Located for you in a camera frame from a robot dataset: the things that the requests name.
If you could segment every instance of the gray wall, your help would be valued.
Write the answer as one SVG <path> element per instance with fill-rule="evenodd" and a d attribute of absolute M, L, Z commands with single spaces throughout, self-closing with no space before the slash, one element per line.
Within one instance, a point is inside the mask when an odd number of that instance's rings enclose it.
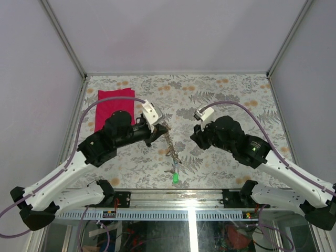
<path fill-rule="evenodd" d="M 87 72 L 262 71 L 306 0 L 49 0 Z"/>
<path fill-rule="evenodd" d="M 15 186 L 29 186 L 56 167 L 80 77 L 38 1 L 0 1 L 0 211 Z M 0 232 L 27 227 L 18 210 Z M 29 235 L 0 239 L 1 251 L 23 251 Z"/>
<path fill-rule="evenodd" d="M 316 1 L 272 79 L 299 164 L 336 183 L 336 1 Z M 333 230 L 336 244 L 336 228 Z"/>

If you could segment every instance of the pink towel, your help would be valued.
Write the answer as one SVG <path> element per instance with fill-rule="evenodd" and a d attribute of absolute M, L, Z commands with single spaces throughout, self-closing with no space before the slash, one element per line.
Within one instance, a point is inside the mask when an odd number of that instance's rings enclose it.
<path fill-rule="evenodd" d="M 125 88 L 116 91 L 102 91 L 98 90 L 98 100 L 107 97 L 129 96 L 135 97 L 135 91 L 131 88 Z M 96 124 L 94 131 L 101 130 L 107 118 L 117 110 L 127 111 L 132 117 L 132 124 L 135 124 L 134 119 L 134 101 L 133 100 L 112 100 L 99 103 L 96 108 Z"/>

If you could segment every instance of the green object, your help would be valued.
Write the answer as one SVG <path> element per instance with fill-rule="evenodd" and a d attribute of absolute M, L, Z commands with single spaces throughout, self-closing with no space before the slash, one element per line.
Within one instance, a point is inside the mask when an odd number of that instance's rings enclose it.
<path fill-rule="evenodd" d="M 179 176 L 178 173 L 174 173 L 174 174 L 173 174 L 173 182 L 174 182 L 175 184 L 179 182 L 179 180 L 178 180 L 178 179 L 179 179 L 178 176 Z"/>

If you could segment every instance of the robotic arm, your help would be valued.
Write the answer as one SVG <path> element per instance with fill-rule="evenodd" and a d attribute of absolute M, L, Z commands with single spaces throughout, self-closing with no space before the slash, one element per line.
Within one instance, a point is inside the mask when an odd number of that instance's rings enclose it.
<path fill-rule="evenodd" d="M 326 190 L 335 192 L 336 184 L 323 181 L 286 160 L 296 171 L 318 182 L 324 189 L 307 182 L 280 161 L 269 143 L 257 136 L 245 134 L 240 124 L 229 116 L 214 121 L 214 110 L 207 108 L 202 111 L 202 108 L 198 108 L 195 113 L 195 118 L 201 124 L 194 127 L 194 134 L 190 137 L 201 149 L 214 146 L 228 151 L 240 164 L 266 172 L 292 188 L 282 190 L 256 181 L 246 181 L 239 192 L 242 202 L 285 208 L 304 216 L 319 228 L 332 229 L 336 222 L 336 197 L 326 193 Z"/>
<path fill-rule="evenodd" d="M 30 230 L 47 226 L 55 219 L 55 215 L 68 210 L 85 205 L 108 206 L 113 202 L 115 192 L 106 180 L 96 181 L 79 190 L 65 190 L 85 173 L 114 158 L 118 148 L 142 140 L 150 147 L 152 142 L 167 133 L 167 128 L 159 124 L 163 119 L 162 112 L 148 101 L 142 106 L 143 114 L 135 125 L 131 125 L 132 118 L 129 113 L 113 113 L 101 130 L 88 136 L 78 145 L 75 156 L 63 172 L 67 160 L 37 183 L 11 190 L 10 194 L 15 202 L 32 194 L 32 197 L 18 204 L 20 216 Z M 62 173 L 50 181 L 59 172 Z M 36 188 L 45 183 L 48 186 L 34 193 Z"/>

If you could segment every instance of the floral tablecloth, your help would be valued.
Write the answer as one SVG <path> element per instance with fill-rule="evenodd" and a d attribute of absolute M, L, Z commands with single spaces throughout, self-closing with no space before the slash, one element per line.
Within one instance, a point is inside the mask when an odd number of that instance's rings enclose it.
<path fill-rule="evenodd" d="M 211 147 L 203 151 L 190 139 L 197 124 L 193 114 L 201 104 L 231 100 L 245 105 L 265 127 L 275 146 L 291 159 L 286 137 L 265 75 L 151 75 L 91 76 L 82 111 L 98 98 L 98 90 L 132 88 L 138 98 L 159 106 L 172 128 L 170 135 L 182 165 L 180 181 L 173 183 L 173 160 L 166 156 L 168 145 L 160 137 L 147 148 L 144 142 L 118 149 L 118 155 L 101 167 L 81 177 L 73 188 L 93 180 L 109 180 L 115 188 L 240 188 L 248 179 L 273 187 L 286 187 L 274 177 L 239 164 L 230 153 Z M 229 115 L 239 121 L 247 134 L 262 137 L 254 121 L 241 108 L 231 105 L 215 107 L 216 118 Z M 135 117 L 141 105 L 134 104 Z M 93 108 L 86 115 L 80 142 L 95 128 Z"/>

